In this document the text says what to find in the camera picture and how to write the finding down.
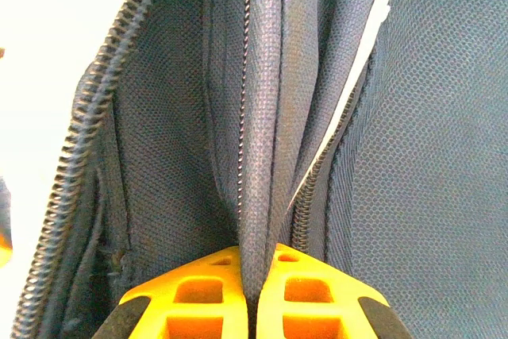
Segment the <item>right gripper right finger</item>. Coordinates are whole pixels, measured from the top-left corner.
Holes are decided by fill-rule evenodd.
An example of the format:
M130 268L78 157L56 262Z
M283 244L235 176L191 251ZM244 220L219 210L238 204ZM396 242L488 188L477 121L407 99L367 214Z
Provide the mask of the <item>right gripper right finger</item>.
M258 338L408 338L373 287L278 244L257 309Z

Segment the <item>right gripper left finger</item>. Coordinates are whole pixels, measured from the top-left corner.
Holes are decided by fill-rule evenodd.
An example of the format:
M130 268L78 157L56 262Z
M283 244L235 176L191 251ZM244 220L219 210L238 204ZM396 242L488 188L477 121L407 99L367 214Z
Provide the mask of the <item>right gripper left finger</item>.
M194 260L127 291L94 337L249 337L238 247Z

